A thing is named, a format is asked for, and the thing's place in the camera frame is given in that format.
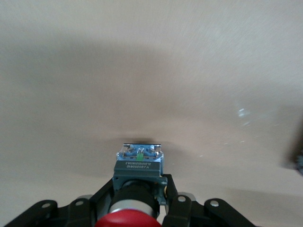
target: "red button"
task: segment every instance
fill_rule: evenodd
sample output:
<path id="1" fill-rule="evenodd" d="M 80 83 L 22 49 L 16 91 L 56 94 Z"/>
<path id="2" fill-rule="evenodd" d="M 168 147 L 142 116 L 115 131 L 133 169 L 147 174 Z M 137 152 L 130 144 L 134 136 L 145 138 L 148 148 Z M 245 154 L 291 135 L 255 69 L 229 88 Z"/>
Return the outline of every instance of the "red button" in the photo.
<path id="1" fill-rule="evenodd" d="M 161 227 L 153 217 L 138 210 L 121 210 L 106 214 L 95 227 Z"/>

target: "screw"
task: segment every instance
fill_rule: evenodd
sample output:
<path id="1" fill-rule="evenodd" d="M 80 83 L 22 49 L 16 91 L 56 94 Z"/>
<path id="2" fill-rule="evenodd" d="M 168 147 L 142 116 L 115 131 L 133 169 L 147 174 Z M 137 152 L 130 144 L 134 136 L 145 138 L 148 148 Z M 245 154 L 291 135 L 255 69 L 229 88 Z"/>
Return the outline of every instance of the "screw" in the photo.
<path id="1" fill-rule="evenodd" d="M 45 204 L 43 204 L 41 207 L 42 208 L 47 208 L 47 207 L 49 207 L 51 204 L 50 203 L 45 203 Z"/>
<path id="2" fill-rule="evenodd" d="M 178 201 L 179 202 L 185 202 L 186 201 L 186 198 L 184 196 L 179 196 L 178 197 Z"/>
<path id="3" fill-rule="evenodd" d="M 219 203 L 216 200 L 211 200 L 210 205 L 212 205 L 213 207 L 218 207 Z"/>

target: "white wall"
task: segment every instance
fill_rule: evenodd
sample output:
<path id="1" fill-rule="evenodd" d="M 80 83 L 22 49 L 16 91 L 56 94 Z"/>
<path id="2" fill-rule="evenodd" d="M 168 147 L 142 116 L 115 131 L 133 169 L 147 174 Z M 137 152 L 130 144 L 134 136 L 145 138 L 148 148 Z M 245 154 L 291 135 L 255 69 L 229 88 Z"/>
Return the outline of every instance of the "white wall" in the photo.
<path id="1" fill-rule="evenodd" d="M 256 225 L 303 223 L 302 1 L 1 1 L 0 225 L 113 174 L 124 142 Z"/>

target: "dark object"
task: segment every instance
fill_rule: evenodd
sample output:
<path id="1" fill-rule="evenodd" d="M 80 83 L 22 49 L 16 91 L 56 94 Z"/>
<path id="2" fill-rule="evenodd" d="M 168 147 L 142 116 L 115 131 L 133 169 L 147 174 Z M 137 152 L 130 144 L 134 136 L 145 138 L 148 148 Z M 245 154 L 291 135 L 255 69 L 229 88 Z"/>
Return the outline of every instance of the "dark object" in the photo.
<path id="1" fill-rule="evenodd" d="M 303 175 L 303 150 L 297 156 L 296 169 Z"/>
<path id="2" fill-rule="evenodd" d="M 143 161 L 141 156 L 139 158 L 140 165 L 142 162 L 150 162 Z M 150 166 L 157 165 L 157 162 L 150 163 Z M 113 181 L 117 180 L 114 176 L 89 200 L 76 199 L 70 205 L 61 208 L 57 207 L 55 201 L 40 201 L 5 227 L 125 227 L 130 226 L 132 220 L 134 223 L 150 220 L 150 226 L 152 222 L 159 226 L 156 225 L 155 218 L 159 214 L 162 199 L 159 201 L 156 195 L 161 194 L 165 199 L 167 211 L 163 227 L 255 227 L 221 199 L 207 200 L 203 206 L 186 195 L 178 194 L 171 175 L 160 173 L 156 177 L 152 174 L 153 180 L 149 181 L 148 177 L 141 178 L 144 172 L 142 169 L 133 172 L 134 175 L 130 178 L 131 172 L 127 171 L 128 180 L 119 190 L 114 190 Z M 157 187 L 159 181 L 154 181 L 156 178 L 165 179 L 163 182 L 166 187 L 162 192 L 159 190 L 163 187 Z"/>

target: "green contact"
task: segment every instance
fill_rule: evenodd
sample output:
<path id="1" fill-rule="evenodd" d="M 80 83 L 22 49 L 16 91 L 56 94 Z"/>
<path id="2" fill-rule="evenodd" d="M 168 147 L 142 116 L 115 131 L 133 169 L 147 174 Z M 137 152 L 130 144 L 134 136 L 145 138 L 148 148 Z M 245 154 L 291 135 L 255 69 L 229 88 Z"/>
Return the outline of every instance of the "green contact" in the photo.
<path id="1" fill-rule="evenodd" d="M 138 153 L 136 157 L 136 161 L 143 161 L 144 153 Z"/>

